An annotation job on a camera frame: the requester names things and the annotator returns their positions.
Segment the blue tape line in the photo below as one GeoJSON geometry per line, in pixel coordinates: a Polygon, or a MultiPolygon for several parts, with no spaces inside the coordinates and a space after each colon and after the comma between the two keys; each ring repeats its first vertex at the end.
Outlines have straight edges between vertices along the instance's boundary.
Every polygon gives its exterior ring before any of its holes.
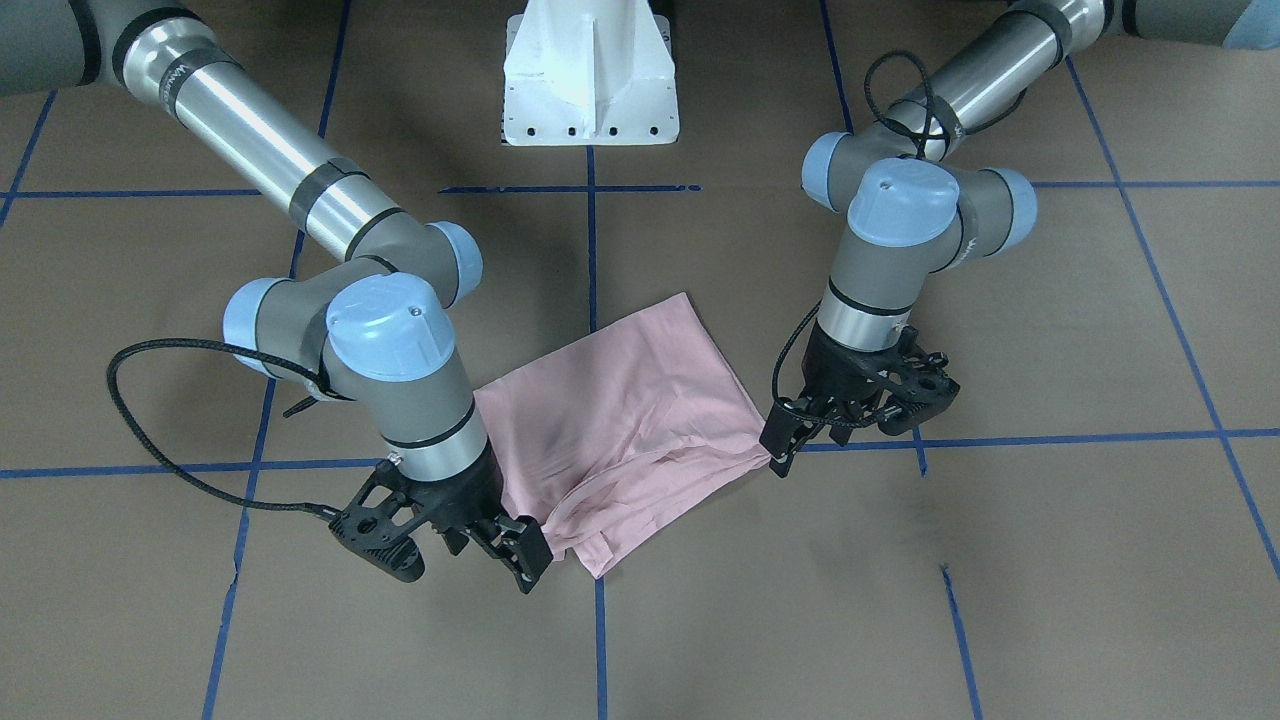
{"type": "Polygon", "coordinates": [[[1280,181],[1124,181],[1125,187],[1280,187],[1280,181]]]}
{"type": "MultiPolygon", "coordinates": [[[[271,404],[275,400],[275,379],[266,380],[266,391],[262,393],[262,413],[257,421],[257,438],[253,441],[253,460],[248,471],[248,480],[244,483],[244,498],[253,500],[257,492],[257,475],[262,461],[262,451],[266,447],[266,429],[271,424],[271,404]]],[[[201,720],[211,720],[214,716],[214,703],[218,701],[218,684],[223,676],[223,659],[227,656],[227,638],[232,630],[232,614],[236,610],[236,591],[239,588],[241,564],[244,560],[244,546],[248,544],[248,509],[241,509],[239,527],[236,530],[236,552],[232,555],[232,565],[236,571],[232,583],[227,587],[223,597],[223,615],[218,625],[218,642],[214,646],[214,660],[209,666],[209,684],[205,687],[205,707],[201,720]]]]}
{"type": "Polygon", "coordinates": [[[833,442],[812,442],[800,448],[800,452],[858,452],[864,450],[911,450],[914,447],[914,442],[905,439],[851,442],[846,446],[838,446],[833,442]]]}
{"type": "MultiPolygon", "coordinates": [[[[202,462],[183,465],[188,473],[243,473],[251,468],[250,462],[202,462]]],[[[169,473],[161,465],[102,465],[90,468],[29,468],[0,470],[0,480],[23,478],[92,478],[110,475],[163,475],[169,473]]]]}
{"type": "MultiPolygon", "coordinates": [[[[333,64],[329,69],[329,85],[325,88],[325,101],[324,108],[320,111],[320,127],[317,135],[320,137],[325,136],[325,131],[329,127],[329,111],[333,108],[334,90],[338,83],[338,69],[342,63],[342,49],[347,38],[347,23],[351,19],[351,0],[346,0],[342,4],[342,19],[338,24],[338,41],[337,47],[333,54],[333,64]]],[[[302,254],[302,234],[298,233],[297,240],[293,243],[293,256],[289,263],[289,277],[294,277],[297,273],[298,256],[302,254]]],[[[257,439],[253,443],[253,469],[248,473],[248,482],[244,488],[244,497],[253,500],[253,495],[257,492],[257,475],[262,465],[262,452],[266,447],[266,432],[271,423],[271,404],[275,400],[275,379],[266,380],[266,392],[262,395],[262,415],[259,420],[257,439]]],[[[239,587],[239,571],[241,562],[244,559],[244,546],[248,544],[248,510],[241,510],[241,523],[239,530],[236,536],[236,553],[233,556],[233,564],[236,568],[236,574],[232,578],[232,584],[227,588],[227,596],[223,600],[223,616],[221,624],[218,629],[218,644],[214,648],[214,660],[209,669],[209,685],[205,688],[205,708],[201,715],[201,720],[212,720],[214,705],[218,701],[218,685],[221,682],[223,674],[223,659],[227,653],[227,637],[230,634],[232,616],[236,610],[236,591],[239,587]]]]}
{"type": "Polygon", "coordinates": [[[36,127],[31,128],[31,137],[27,138],[27,147],[22,151],[22,160],[13,173],[13,183],[9,184],[9,192],[5,193],[4,205],[0,205],[0,228],[4,227],[4,222],[9,218],[9,208],[13,208],[13,201],[18,197],[18,188],[22,186],[23,176],[27,174],[31,156],[36,152],[36,143],[40,142],[40,133],[45,129],[45,122],[49,120],[49,110],[52,109],[54,100],[58,100],[56,90],[50,91],[49,96],[45,97],[45,105],[40,109],[40,117],[36,118],[36,127]]]}
{"type": "Polygon", "coordinates": [[[329,85],[324,91],[324,106],[320,109],[320,127],[316,135],[324,137],[329,132],[329,111],[333,110],[333,96],[338,91],[338,70],[342,67],[342,50],[347,45],[347,24],[351,22],[351,0],[342,4],[342,18],[338,19],[338,41],[333,50],[333,63],[329,65],[329,85]]]}
{"type": "Polygon", "coordinates": [[[1217,407],[1213,405],[1213,398],[1210,396],[1208,384],[1204,382],[1204,377],[1201,373],[1199,364],[1196,361],[1196,354],[1192,352],[1190,341],[1187,338],[1187,333],[1183,329],[1181,320],[1178,319],[1178,311],[1174,309],[1174,301],[1169,295],[1169,288],[1165,286],[1165,278],[1160,274],[1160,268],[1156,265],[1156,256],[1151,251],[1151,243],[1147,241],[1147,233],[1142,229],[1142,223],[1138,220],[1138,211],[1134,210],[1133,201],[1129,199],[1129,191],[1125,188],[1124,181],[1120,178],[1120,169],[1116,167],[1115,158],[1111,155],[1111,147],[1107,145],[1107,138],[1102,133],[1102,126],[1098,123],[1097,114],[1093,111],[1093,104],[1089,102],[1089,96],[1084,91],[1084,85],[1080,82],[1080,76],[1075,70],[1075,63],[1070,58],[1066,60],[1066,69],[1071,73],[1071,82],[1075,83],[1075,90],[1080,96],[1080,101],[1084,104],[1084,110],[1089,115],[1089,123],[1093,126],[1093,132],[1098,137],[1098,145],[1102,146],[1102,156],[1107,160],[1107,167],[1111,168],[1111,177],[1115,178],[1116,188],[1120,191],[1120,197],[1124,200],[1125,210],[1129,213],[1129,222],[1133,223],[1133,229],[1138,236],[1138,245],[1142,246],[1142,254],[1147,259],[1147,268],[1151,270],[1151,277],[1156,282],[1156,290],[1160,291],[1160,299],[1165,304],[1165,310],[1169,313],[1169,319],[1174,324],[1174,332],[1178,333],[1178,342],[1183,347],[1183,354],[1187,356],[1187,364],[1190,365],[1192,375],[1196,378],[1196,387],[1199,388],[1201,397],[1204,400],[1204,407],[1208,410],[1210,419],[1213,421],[1213,428],[1217,430],[1219,441],[1222,445],[1222,452],[1226,454],[1226,460],[1231,465],[1231,473],[1235,475],[1235,483],[1240,488],[1240,495],[1244,497],[1244,503],[1249,509],[1249,515],[1253,518],[1253,525],[1258,530],[1258,537],[1262,539],[1262,547],[1266,550],[1267,557],[1271,560],[1271,569],[1280,580],[1280,556],[1276,555],[1275,543],[1271,542],[1271,534],[1267,532],[1267,525],[1262,520],[1262,514],[1258,511],[1257,502],[1253,500],[1253,492],[1249,489],[1249,483],[1244,478],[1243,470],[1240,470],[1240,464],[1235,457],[1235,450],[1231,447],[1231,439],[1222,427],[1222,420],[1217,414],[1217,407]]]}
{"type": "Polygon", "coordinates": [[[586,146],[586,272],[588,272],[588,327],[594,333],[600,329],[598,314],[598,273],[595,266],[595,147],[586,146]]]}
{"type": "Polygon", "coordinates": [[[927,439],[927,447],[1009,447],[1034,445],[1092,445],[1105,442],[1161,442],[1178,439],[1213,439],[1216,430],[1171,430],[1162,433],[1106,433],[1089,436],[1025,436],[992,438],[927,439]]]}
{"type": "MultiPolygon", "coordinates": [[[[330,470],[340,468],[372,468],[380,457],[335,457],[329,460],[264,460],[256,466],[260,470],[330,470]]],[[[252,470],[252,462],[198,462],[183,465],[188,473],[243,473],[252,470]]],[[[165,475],[169,469],[163,465],[100,465],[87,468],[20,468],[0,469],[0,480],[20,480],[31,478],[96,478],[119,475],[165,475]]]]}
{"type": "Polygon", "coordinates": [[[332,470],[337,468],[372,468],[383,457],[337,457],[333,460],[264,460],[264,470],[332,470]]]}
{"type": "Polygon", "coordinates": [[[911,445],[915,446],[915,460],[920,464],[920,477],[929,477],[929,459],[924,455],[924,436],[920,428],[911,428],[911,445]]]}
{"type": "Polygon", "coordinates": [[[206,190],[42,190],[15,193],[23,200],[60,200],[67,197],[247,197],[262,195],[252,188],[206,190]]]}
{"type": "Polygon", "coordinates": [[[845,74],[840,70],[840,55],[836,53],[836,36],[831,31],[831,13],[827,0],[818,0],[822,10],[822,29],[827,33],[827,51],[831,54],[831,72],[836,76],[836,91],[840,94],[840,110],[845,114],[845,132],[854,132],[854,118],[849,114],[849,99],[845,97],[845,74]]]}
{"type": "Polygon", "coordinates": [[[595,716],[609,717],[609,664],[604,637],[604,578],[595,580],[595,716]]]}
{"type": "MultiPolygon", "coordinates": [[[[1215,187],[1280,187],[1280,181],[1125,181],[1125,187],[1143,188],[1215,188],[1215,187]]],[[[1032,187],[1116,187],[1116,181],[1037,181],[1032,187]]]]}
{"type": "MultiPolygon", "coordinates": [[[[1230,438],[1280,438],[1280,428],[1242,428],[1226,430],[1230,438]]],[[[1039,445],[1088,445],[1115,442],[1169,442],[1217,438],[1216,430],[1174,430],[1162,433],[1111,433],[1089,436],[1025,436],[992,438],[923,439],[925,448],[948,447],[1009,447],[1039,445]]],[[[803,452],[856,452],[874,450],[913,450],[915,442],[909,441],[868,441],[851,442],[845,447],[835,443],[810,443],[803,452]]],[[[261,470],[328,470],[346,468],[372,468],[379,457],[332,457],[311,460],[264,460],[257,464],[261,470]]],[[[251,462],[200,462],[183,465],[189,473],[237,473],[250,470],[251,462]]],[[[160,475],[169,470],[160,465],[97,465],[82,468],[19,468],[0,469],[3,479],[28,478],[92,478],[114,475],[160,475]]]]}
{"type": "Polygon", "coordinates": [[[973,660],[969,657],[969,638],[960,619],[960,605],[956,603],[955,588],[951,584],[951,569],[942,566],[942,583],[947,588],[947,603],[951,606],[951,625],[956,630],[956,644],[960,647],[960,664],[964,666],[964,682],[969,687],[969,706],[973,707],[973,720],[982,720],[982,698],[978,696],[978,679],[973,673],[973,660]]]}
{"type": "MultiPolygon", "coordinates": [[[[596,314],[595,268],[595,147],[586,146],[586,268],[588,268],[588,327],[599,329],[596,314]]],[[[604,578],[595,580],[595,715],[596,720],[609,717],[609,665],[604,633],[604,578]]]]}
{"type": "Polygon", "coordinates": [[[438,195],[518,195],[552,192],[701,192],[700,184],[502,184],[451,186],[438,195]]]}
{"type": "Polygon", "coordinates": [[[1115,181],[1036,181],[1032,182],[1032,187],[1047,188],[1047,187],[1115,187],[1115,181]]]}
{"type": "Polygon", "coordinates": [[[1280,437],[1280,428],[1254,428],[1245,430],[1226,430],[1226,437],[1280,437]]]}

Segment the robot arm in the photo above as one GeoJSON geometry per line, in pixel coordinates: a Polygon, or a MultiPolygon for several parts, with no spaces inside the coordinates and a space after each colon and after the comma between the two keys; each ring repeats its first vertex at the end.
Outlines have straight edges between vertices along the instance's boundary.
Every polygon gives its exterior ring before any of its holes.
{"type": "Polygon", "coordinates": [[[804,388],[795,400],[774,389],[760,436],[774,473],[785,477],[824,427],[845,445],[854,429],[896,436],[950,406],[960,386],[943,372],[946,355],[916,345],[910,311],[929,274],[1021,242],[1037,201],[1014,170],[961,172],[941,161],[1068,55],[1119,32],[1275,47],[1280,3],[1021,0],[887,113],[873,105],[874,126],[828,133],[810,147],[803,187],[844,215],[845,229],[822,302],[801,324],[817,315],[804,388]]]}
{"type": "Polygon", "coordinates": [[[246,284],[223,323],[228,342],[296,363],[326,387],[241,357],[251,368],[372,411],[390,456],[326,518],[330,530],[411,582],[424,564],[410,533],[429,521],[454,555],[477,541],[527,593],[550,551],[536,520],[502,507],[502,470],[444,314],[480,282],[475,240],[396,205],[259,87],[180,3],[5,3],[0,56],[0,95],[106,82],[168,111],[340,261],[302,282],[246,284]],[[376,487],[390,495],[367,505],[376,487]],[[397,519],[403,510],[411,520],[397,519]]]}

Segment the pink fabric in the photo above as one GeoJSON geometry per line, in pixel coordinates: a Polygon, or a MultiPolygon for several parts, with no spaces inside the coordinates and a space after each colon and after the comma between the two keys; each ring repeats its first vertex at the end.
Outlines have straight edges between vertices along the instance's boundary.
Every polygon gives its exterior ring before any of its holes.
{"type": "Polygon", "coordinates": [[[596,578],[763,466],[764,420],[684,293],[476,391],[512,515],[596,578]]]}

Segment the black robotic gripper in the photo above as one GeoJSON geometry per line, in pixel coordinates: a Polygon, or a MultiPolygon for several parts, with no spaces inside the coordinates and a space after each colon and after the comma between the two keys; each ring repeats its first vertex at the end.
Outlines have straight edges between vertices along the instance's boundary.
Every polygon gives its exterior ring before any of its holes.
{"type": "Polygon", "coordinates": [[[947,356],[925,354],[911,325],[892,347],[878,352],[850,350],[815,325],[809,336],[800,397],[778,397],[760,433],[773,456],[769,468],[787,477],[796,452],[831,425],[831,439],[845,446],[856,428],[879,427],[899,436],[946,410],[960,384],[942,369],[947,356]]]}
{"type": "Polygon", "coordinates": [[[422,553],[410,534],[424,523],[444,538],[449,553],[462,552],[474,539],[489,557],[500,561],[516,577],[520,592],[529,593],[550,565],[552,551],[538,520],[512,519],[502,507],[502,470],[493,446],[457,475],[424,483],[406,478],[389,460],[380,461],[351,503],[329,523],[338,542],[398,580],[412,583],[422,577],[422,553]],[[375,488],[390,495],[366,505],[375,488]],[[412,518],[396,524],[393,518],[408,509],[412,518]]]}

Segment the white metal stand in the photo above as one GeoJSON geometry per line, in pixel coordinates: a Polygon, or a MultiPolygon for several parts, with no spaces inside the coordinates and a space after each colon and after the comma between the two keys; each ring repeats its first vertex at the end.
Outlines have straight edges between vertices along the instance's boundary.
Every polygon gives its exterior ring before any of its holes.
{"type": "Polygon", "coordinates": [[[669,38],[669,22],[645,0],[529,0],[525,14],[507,22],[506,141],[675,142],[680,113],[669,38]]]}

